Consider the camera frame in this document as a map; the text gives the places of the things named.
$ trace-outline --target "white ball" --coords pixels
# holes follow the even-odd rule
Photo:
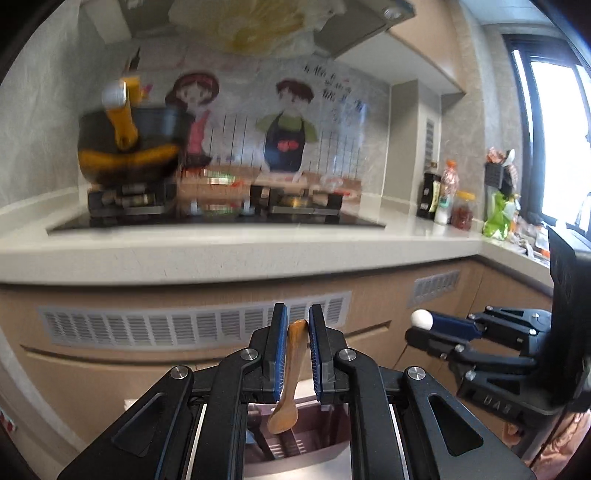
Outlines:
[[[413,327],[431,330],[431,327],[433,327],[433,315],[427,310],[415,310],[410,316],[410,323],[413,324]]]

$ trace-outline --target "window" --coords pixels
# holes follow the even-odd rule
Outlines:
[[[569,45],[506,35],[524,126],[522,211],[591,236],[591,79]]]

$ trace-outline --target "screw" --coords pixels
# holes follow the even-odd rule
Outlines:
[[[355,360],[357,358],[357,352],[351,348],[343,348],[339,352],[339,358],[345,362],[350,362],[351,360]]]
[[[254,360],[258,356],[258,352],[254,348],[245,348],[240,352],[240,358],[243,360]]]
[[[182,380],[189,374],[189,369],[181,365],[180,367],[174,367],[170,371],[170,376],[175,380]]]
[[[421,367],[411,367],[407,370],[407,374],[413,380],[422,380],[427,375]]]

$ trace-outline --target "jar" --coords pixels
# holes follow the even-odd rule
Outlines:
[[[473,193],[458,191],[453,203],[452,225],[460,230],[470,231],[472,218],[474,217],[474,201],[476,196]]]

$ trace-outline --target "cartoon man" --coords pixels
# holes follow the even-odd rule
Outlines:
[[[264,156],[270,170],[296,172],[305,144],[318,141],[314,125],[303,118],[314,92],[305,83],[284,79],[277,83],[277,93],[283,111],[263,117],[256,128],[267,133]]]

